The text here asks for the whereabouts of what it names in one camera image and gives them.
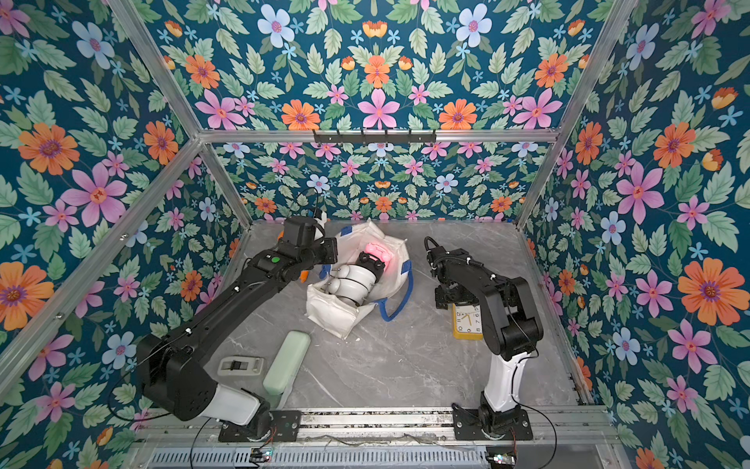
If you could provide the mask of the yellow square alarm clock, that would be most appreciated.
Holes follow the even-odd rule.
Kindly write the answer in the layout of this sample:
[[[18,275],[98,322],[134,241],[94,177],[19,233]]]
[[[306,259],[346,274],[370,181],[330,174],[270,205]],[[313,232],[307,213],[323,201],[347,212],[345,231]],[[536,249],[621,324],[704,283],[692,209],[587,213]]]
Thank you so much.
[[[453,332],[457,340],[482,340],[482,314],[479,305],[452,305]]]

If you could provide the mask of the white canvas tote bag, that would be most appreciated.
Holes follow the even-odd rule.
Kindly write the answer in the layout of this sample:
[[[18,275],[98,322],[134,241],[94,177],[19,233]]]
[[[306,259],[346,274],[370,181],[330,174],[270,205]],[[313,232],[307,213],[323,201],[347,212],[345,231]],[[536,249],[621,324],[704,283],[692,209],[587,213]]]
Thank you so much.
[[[337,261],[323,267],[307,288],[306,317],[339,339],[370,313],[392,322],[414,291],[407,242],[372,222],[347,226],[336,236]]]

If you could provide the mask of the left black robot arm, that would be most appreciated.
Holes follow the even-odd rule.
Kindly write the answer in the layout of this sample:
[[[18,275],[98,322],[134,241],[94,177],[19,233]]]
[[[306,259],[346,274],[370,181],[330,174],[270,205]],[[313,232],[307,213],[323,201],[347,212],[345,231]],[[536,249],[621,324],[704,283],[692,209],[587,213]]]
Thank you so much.
[[[326,236],[326,217],[291,216],[281,238],[247,260],[236,280],[200,313],[162,337],[137,346],[142,394],[182,421],[197,417],[234,424],[258,441],[271,430],[271,408],[259,395],[216,381],[205,365],[256,309],[304,271],[337,260],[337,242]]]

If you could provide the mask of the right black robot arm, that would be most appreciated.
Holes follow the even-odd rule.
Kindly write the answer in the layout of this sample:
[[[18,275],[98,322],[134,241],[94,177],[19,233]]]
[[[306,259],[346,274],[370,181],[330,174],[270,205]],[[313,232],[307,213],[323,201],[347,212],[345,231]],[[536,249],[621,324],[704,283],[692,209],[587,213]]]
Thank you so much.
[[[424,247],[431,275],[437,280],[436,307],[449,311],[455,326],[460,308],[478,314],[480,335],[491,353],[479,407],[473,412],[454,404],[456,422],[499,439],[527,422],[520,401],[521,380],[544,337],[531,288],[523,277],[492,272],[465,249],[449,250],[430,236],[424,238]]]

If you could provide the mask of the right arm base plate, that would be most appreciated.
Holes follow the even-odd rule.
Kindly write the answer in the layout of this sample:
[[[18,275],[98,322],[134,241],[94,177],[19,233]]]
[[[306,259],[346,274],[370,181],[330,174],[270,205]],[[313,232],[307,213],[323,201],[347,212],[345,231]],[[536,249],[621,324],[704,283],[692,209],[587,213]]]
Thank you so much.
[[[531,441],[529,415],[515,405],[507,412],[495,412],[488,404],[479,408],[451,405],[454,438],[457,441]]]

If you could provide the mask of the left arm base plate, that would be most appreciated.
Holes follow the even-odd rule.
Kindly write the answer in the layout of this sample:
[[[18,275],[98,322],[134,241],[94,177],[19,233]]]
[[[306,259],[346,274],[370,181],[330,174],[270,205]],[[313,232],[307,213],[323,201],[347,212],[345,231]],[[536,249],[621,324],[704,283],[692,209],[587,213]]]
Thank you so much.
[[[296,442],[301,420],[299,410],[261,412],[244,426],[224,422],[218,440],[220,443]]]

